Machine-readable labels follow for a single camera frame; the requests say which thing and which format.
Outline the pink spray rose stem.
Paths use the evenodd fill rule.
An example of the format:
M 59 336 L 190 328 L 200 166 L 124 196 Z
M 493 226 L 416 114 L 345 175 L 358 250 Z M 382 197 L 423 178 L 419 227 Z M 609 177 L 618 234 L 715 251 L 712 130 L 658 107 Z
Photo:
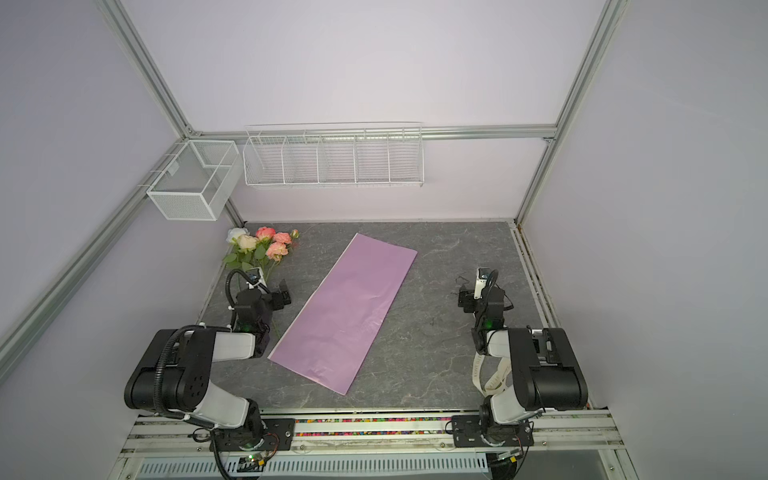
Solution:
M 268 264 L 264 270 L 264 280 L 268 281 L 275 268 L 291 252 L 292 246 L 300 237 L 300 232 L 293 229 L 289 232 L 276 233 L 266 251 Z

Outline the dark pink rose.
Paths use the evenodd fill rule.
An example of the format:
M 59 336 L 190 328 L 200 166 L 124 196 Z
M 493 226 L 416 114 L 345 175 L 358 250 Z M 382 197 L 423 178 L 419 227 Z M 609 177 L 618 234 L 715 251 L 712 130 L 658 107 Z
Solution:
M 270 271 L 270 265 L 272 259 L 270 257 L 270 248 L 274 243 L 274 237 L 276 230 L 271 227 L 261 227 L 256 231 L 255 237 L 257 240 L 256 250 L 254 252 L 254 260 L 258 263 L 258 266 L 262 271 L 262 278 L 267 281 Z

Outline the pink purple wrapping paper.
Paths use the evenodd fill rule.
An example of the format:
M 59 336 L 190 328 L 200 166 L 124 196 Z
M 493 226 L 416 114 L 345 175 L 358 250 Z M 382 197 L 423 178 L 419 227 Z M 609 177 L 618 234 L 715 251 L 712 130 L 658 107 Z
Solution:
M 268 359 L 347 394 L 416 256 L 356 234 Z

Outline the cream rose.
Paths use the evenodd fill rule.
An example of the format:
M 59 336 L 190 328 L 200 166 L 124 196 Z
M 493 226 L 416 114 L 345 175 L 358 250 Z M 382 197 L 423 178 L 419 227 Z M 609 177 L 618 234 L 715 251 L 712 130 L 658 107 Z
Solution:
M 257 266 L 254 255 L 259 246 L 259 241 L 255 237 L 244 233 L 231 238 L 230 244 L 231 252 L 223 260 L 226 267 L 230 270 L 254 270 Z

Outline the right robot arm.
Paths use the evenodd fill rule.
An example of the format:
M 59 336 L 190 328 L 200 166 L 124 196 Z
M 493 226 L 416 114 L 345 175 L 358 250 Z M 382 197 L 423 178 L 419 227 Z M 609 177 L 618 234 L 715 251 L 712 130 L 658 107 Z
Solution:
M 484 400 L 476 414 L 450 421 L 458 448 L 518 448 L 533 444 L 533 423 L 548 410 L 586 407 L 588 388 L 561 328 L 508 327 L 506 294 L 493 285 L 462 287 L 458 306 L 474 317 L 472 382 Z

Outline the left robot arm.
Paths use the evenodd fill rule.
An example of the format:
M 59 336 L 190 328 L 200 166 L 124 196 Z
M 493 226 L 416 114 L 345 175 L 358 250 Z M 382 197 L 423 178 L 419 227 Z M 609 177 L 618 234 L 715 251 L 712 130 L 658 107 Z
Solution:
M 265 420 L 257 402 L 211 380 L 219 362 L 260 358 L 266 352 L 272 316 L 292 302 L 287 284 L 276 289 L 250 285 L 227 296 L 232 314 L 226 326 L 203 324 L 158 331 L 131 374 L 124 403 L 132 410 L 197 427 L 192 435 L 210 450 L 260 451 L 270 458 L 290 448 L 295 424 Z

